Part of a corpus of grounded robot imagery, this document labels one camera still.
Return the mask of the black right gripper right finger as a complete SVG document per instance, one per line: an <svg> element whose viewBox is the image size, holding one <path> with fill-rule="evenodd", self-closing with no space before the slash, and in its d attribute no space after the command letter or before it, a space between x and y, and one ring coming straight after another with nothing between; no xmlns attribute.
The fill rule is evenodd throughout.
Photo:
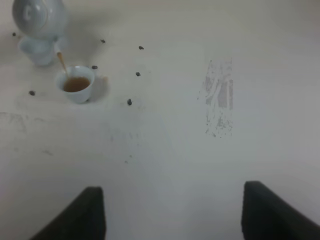
<svg viewBox="0 0 320 240"><path fill-rule="evenodd" d="M244 184L241 230L245 240L318 240L320 226L260 181Z"/></svg>

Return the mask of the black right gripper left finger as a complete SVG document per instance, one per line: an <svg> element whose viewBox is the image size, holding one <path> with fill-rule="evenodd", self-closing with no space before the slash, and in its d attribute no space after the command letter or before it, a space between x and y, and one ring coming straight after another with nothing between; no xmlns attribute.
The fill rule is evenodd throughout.
<svg viewBox="0 0 320 240"><path fill-rule="evenodd" d="M107 221L101 187L85 188L33 240L104 240Z"/></svg>

